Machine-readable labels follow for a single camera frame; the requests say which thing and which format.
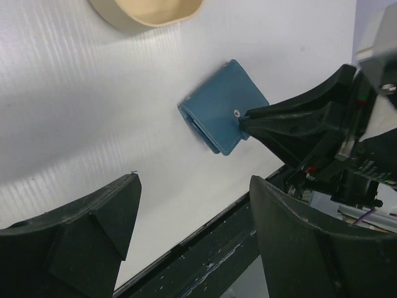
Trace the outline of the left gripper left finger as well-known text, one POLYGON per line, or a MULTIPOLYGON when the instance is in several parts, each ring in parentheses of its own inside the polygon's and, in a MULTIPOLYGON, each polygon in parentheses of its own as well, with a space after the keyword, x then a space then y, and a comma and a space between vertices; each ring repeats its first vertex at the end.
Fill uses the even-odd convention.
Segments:
POLYGON ((99 190, 1 230, 2 297, 112 297, 126 260, 141 182, 99 190))

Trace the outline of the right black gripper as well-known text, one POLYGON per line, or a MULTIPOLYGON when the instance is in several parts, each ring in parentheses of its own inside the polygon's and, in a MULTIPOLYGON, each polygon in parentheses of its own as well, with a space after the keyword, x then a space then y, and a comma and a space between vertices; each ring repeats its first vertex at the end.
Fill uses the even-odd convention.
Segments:
POLYGON ((396 130, 364 139, 377 94, 361 71, 343 64, 317 87, 293 98, 248 110, 240 129, 289 168, 285 192, 306 190, 354 207, 379 209, 381 185, 396 189, 396 130), (285 114, 285 117, 265 117, 285 114))

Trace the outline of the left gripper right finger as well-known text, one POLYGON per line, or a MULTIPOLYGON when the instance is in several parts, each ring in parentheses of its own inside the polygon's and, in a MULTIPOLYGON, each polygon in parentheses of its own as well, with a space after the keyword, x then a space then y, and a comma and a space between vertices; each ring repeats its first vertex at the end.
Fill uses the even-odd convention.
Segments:
POLYGON ((271 297, 395 297, 396 235, 351 225, 259 176, 251 210, 271 297))

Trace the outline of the blue leather card holder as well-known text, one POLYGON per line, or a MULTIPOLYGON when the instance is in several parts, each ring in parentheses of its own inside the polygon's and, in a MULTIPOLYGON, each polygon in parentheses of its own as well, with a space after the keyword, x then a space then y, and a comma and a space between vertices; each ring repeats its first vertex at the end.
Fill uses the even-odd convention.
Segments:
POLYGON ((239 120, 251 109, 268 106, 243 67, 230 60, 182 101, 178 110, 215 154, 228 156, 249 135, 239 120))

